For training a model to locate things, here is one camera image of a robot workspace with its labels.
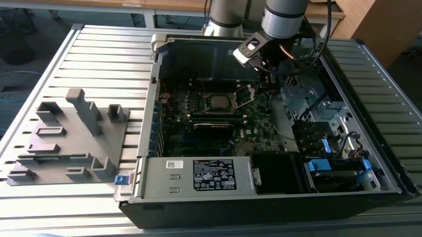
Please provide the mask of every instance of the gray block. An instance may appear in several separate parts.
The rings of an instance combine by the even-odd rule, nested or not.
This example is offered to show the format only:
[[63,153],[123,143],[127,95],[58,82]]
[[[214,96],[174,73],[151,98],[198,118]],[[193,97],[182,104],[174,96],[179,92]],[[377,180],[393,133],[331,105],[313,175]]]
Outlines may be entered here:
[[99,110],[94,102],[88,103],[86,101],[84,90],[80,88],[71,88],[66,95],[66,100],[74,104],[79,118],[87,126],[92,136],[99,136],[102,134],[102,127],[98,123]]
[[86,167],[68,167],[66,168],[67,173],[66,176],[70,179],[88,179],[91,177],[91,174],[88,172],[88,170],[86,169]]
[[96,104],[94,102],[87,102],[87,103],[90,104],[90,110],[94,114],[95,119],[99,120],[102,118],[102,114],[100,114]]
[[62,113],[62,109],[56,102],[42,102],[36,114],[46,124],[58,123],[55,115]]
[[71,155],[70,159],[76,164],[88,164],[88,163],[92,163],[94,157],[90,153],[74,154],[74,155]]
[[40,164],[35,157],[28,157],[28,158],[18,157],[16,162],[19,162],[22,165],[39,165]]
[[58,153],[60,147],[58,144],[30,144],[27,152],[30,153]]
[[66,129],[63,127],[40,127],[35,132],[40,137],[46,136],[64,136]]
[[112,176],[115,176],[116,167],[110,162],[108,158],[106,158],[104,165],[103,165],[102,162],[99,161],[99,159],[96,157],[94,157],[91,170],[94,171],[95,175],[100,179],[102,178],[111,178]]
[[14,181],[31,181],[36,177],[36,173],[31,169],[11,170],[7,176]]
[[127,116],[120,105],[108,105],[107,115],[110,122],[127,122]]

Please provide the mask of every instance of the floor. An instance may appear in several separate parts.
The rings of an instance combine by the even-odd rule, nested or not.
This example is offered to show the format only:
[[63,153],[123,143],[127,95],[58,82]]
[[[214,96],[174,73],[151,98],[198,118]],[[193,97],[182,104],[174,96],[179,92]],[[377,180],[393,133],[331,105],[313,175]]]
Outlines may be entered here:
[[[90,25],[127,26],[134,27],[131,14],[126,13],[96,13],[59,11],[60,18],[52,20],[47,10],[34,9],[32,20],[38,28],[38,32],[27,36],[31,48],[35,50],[36,59],[22,66],[11,66],[0,59],[0,75],[11,71],[35,71],[43,72],[52,57],[59,49],[62,41],[75,23]],[[205,23],[202,17],[171,17],[171,24],[166,23],[164,17],[158,17],[158,26],[163,28],[199,30]],[[143,18],[140,17],[140,26],[144,27]],[[422,109],[421,78],[422,75],[422,56],[417,56],[409,60],[406,56],[401,56],[393,63],[389,71],[414,104]],[[0,78],[0,88],[6,89],[0,92],[0,99],[24,100],[38,82],[39,76],[31,74],[12,74]],[[0,101],[0,137],[8,128],[23,102]]]

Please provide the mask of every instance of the blue cable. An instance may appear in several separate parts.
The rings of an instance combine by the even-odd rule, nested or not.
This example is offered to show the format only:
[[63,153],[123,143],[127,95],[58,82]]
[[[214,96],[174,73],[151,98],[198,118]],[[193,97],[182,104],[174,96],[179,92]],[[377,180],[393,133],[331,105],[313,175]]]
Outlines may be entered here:
[[15,103],[15,102],[23,102],[23,101],[26,101],[26,100],[4,100],[4,99],[0,99],[0,101]]
[[4,73],[0,75],[0,77],[6,76],[6,75],[10,75],[12,73],[28,73],[28,74],[36,74],[39,76],[42,76],[43,74],[38,73],[38,72],[34,72],[34,71],[16,71],[16,72],[10,72],[10,73]]
[[[40,73],[38,73],[38,72],[34,72],[34,71],[16,71],[16,72],[4,73],[4,74],[0,75],[0,77],[7,76],[7,75],[10,75],[10,74],[12,74],[12,73],[28,73],[28,74],[36,74],[36,75],[39,75],[39,76],[43,75],[43,74],[40,74]],[[6,99],[0,99],[0,101],[15,103],[15,102],[23,102],[23,101],[26,101],[26,100],[6,100]]]

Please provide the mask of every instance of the wooden cabinet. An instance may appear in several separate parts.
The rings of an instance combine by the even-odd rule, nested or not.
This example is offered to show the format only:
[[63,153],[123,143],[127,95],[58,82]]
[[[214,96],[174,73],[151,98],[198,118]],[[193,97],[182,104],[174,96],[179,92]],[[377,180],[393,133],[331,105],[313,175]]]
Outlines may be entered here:
[[389,67],[422,30],[422,0],[337,0],[346,17],[333,38],[362,39]]

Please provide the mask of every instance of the gray parts holder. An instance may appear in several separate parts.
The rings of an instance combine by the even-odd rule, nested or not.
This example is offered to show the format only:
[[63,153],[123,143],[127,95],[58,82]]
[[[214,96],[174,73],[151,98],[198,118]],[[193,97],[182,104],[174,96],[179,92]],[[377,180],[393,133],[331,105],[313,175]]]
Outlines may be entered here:
[[83,90],[70,90],[75,108],[60,108],[55,102],[40,104],[28,154],[18,156],[10,185],[114,181],[130,110],[120,105],[98,108],[94,102],[84,101],[83,95]]
[[102,134],[102,127],[99,126],[99,109],[94,102],[86,101],[86,92],[80,88],[71,88],[66,95],[66,100],[74,104],[78,115],[84,122],[92,136]]

